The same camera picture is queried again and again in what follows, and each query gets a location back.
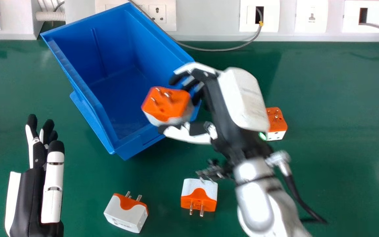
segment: blue plastic bin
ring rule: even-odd
[[[164,137],[141,104],[150,87],[169,87],[173,70],[194,60],[145,15],[128,3],[41,36],[109,153],[127,160]]]

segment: robotic hand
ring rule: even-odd
[[[63,237],[61,217],[64,146],[57,141],[54,121],[40,134],[38,119],[26,123],[30,169],[10,173],[5,228],[9,237]]]
[[[182,125],[167,124],[159,132],[169,138],[195,144],[211,144],[227,162],[210,162],[209,168],[197,171],[201,178],[236,181],[238,219],[244,231],[252,237],[305,237],[305,230],[295,202],[275,177],[278,166],[294,198],[318,222],[326,223],[299,197],[288,165],[289,155],[273,152],[259,137],[268,132],[269,120],[256,78],[240,68],[218,71],[200,63],[189,63],[174,71],[170,85],[183,82],[183,90],[195,88],[192,103],[204,99],[213,122]]]

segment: green tabletop surface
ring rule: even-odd
[[[237,42],[189,42],[226,47]],[[236,66],[260,83],[266,106],[280,107],[289,129],[270,142],[292,157],[304,200],[329,225],[305,224],[313,236],[379,236],[379,43],[254,42],[231,52],[188,50],[217,69]],[[128,161],[107,153],[74,106],[72,87],[42,40],[0,41],[0,237],[10,171],[26,171],[27,116],[55,121],[66,158],[65,236],[136,234],[107,222],[113,193],[128,190],[149,208],[140,236],[246,236],[236,216],[234,184],[219,182],[215,213],[180,208],[183,179],[223,159],[206,145],[164,139]],[[206,111],[200,119],[209,119]],[[299,210],[300,217],[308,217]]]

